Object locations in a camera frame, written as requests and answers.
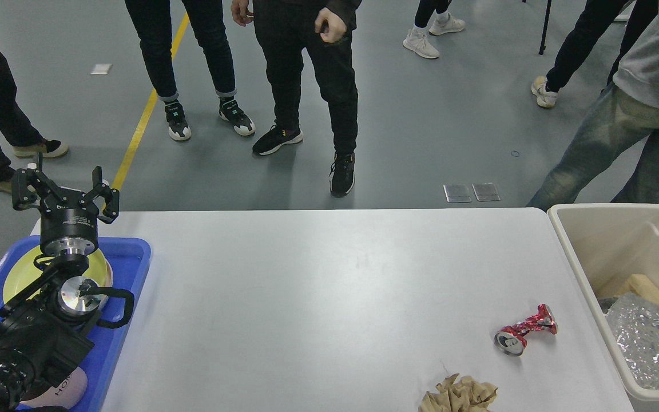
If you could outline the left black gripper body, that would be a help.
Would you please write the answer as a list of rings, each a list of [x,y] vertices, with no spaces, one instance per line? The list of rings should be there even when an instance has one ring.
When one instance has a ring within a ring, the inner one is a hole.
[[[98,215],[93,203],[58,204],[40,201],[40,251],[46,256],[91,255],[98,250]]]

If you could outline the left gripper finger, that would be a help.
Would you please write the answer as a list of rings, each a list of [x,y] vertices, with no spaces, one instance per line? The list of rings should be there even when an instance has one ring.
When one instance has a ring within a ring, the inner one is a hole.
[[[65,204],[65,191],[42,171],[42,152],[37,152],[26,168],[11,178],[11,204],[16,211],[38,209],[49,213]]]
[[[82,193],[78,201],[78,207],[83,209],[88,216],[105,224],[112,224],[120,214],[120,191],[111,188],[102,179],[101,167],[94,167],[92,182],[92,190]]]

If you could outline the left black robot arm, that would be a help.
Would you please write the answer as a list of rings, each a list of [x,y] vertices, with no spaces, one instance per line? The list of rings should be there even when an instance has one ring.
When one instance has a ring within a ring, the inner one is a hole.
[[[14,209],[40,213],[41,274],[0,308],[0,411],[15,410],[36,385],[65,380],[94,347],[89,331],[125,326],[135,306],[130,291],[85,276],[99,248],[97,224],[118,217],[120,192],[103,182],[100,167],[82,192],[47,177],[41,153],[33,161],[11,178],[11,197]]]

